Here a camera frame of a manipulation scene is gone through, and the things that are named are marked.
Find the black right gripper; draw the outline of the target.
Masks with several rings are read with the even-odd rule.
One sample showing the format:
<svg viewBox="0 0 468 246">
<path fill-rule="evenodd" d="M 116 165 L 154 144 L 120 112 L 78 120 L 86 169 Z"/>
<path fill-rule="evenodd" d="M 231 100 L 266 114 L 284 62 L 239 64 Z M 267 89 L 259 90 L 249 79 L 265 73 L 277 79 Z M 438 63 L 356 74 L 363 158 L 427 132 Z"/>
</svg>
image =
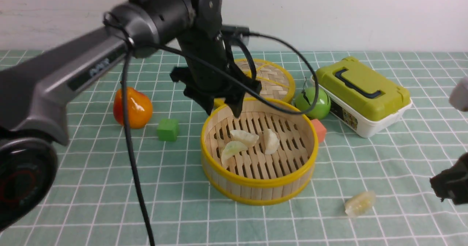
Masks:
<svg viewBox="0 0 468 246">
<path fill-rule="evenodd" d="M 430 178 L 431 188 L 441 202 L 451 200 L 454 205 L 468 203 L 468 153 L 448 169 Z"/>
</svg>

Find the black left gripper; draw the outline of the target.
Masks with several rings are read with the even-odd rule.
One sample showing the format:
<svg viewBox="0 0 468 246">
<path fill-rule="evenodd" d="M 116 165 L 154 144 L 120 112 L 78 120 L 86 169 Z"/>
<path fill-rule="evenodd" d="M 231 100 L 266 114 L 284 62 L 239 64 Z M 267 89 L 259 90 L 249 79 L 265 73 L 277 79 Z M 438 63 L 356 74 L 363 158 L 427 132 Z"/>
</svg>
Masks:
<svg viewBox="0 0 468 246">
<path fill-rule="evenodd" d="M 177 38 L 187 67 L 174 68 L 170 76 L 186 85 L 184 94 L 208 116 L 214 109 L 214 101 L 226 98 L 226 105 L 238 119 L 243 110 L 245 87 L 255 93 L 262 89 L 261 83 L 256 81 L 256 72 L 247 76 L 233 58 L 232 47 L 237 46 L 245 54 L 251 70 L 255 70 L 252 56 L 244 43 L 249 33 L 248 27 L 222 27 L 211 37 L 204 31 L 190 29 Z M 235 81 L 244 86 L 237 86 Z"/>
</svg>

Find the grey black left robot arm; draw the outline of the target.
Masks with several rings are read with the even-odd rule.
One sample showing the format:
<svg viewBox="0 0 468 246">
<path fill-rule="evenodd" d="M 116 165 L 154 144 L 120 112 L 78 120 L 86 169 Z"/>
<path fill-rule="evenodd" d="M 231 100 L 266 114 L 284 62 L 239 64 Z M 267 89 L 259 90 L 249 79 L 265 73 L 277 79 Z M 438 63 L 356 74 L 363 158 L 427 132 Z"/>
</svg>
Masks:
<svg viewBox="0 0 468 246">
<path fill-rule="evenodd" d="M 1 230 L 37 206 L 57 173 L 53 142 L 67 145 L 66 107 L 115 65 L 153 55 L 176 39 L 187 67 L 172 81 L 211 113 L 224 98 L 238 117 L 256 75 L 234 63 L 231 44 L 247 27 L 224 26 L 222 0 L 128 0 L 104 14 L 103 26 L 1 71 Z"/>
</svg>

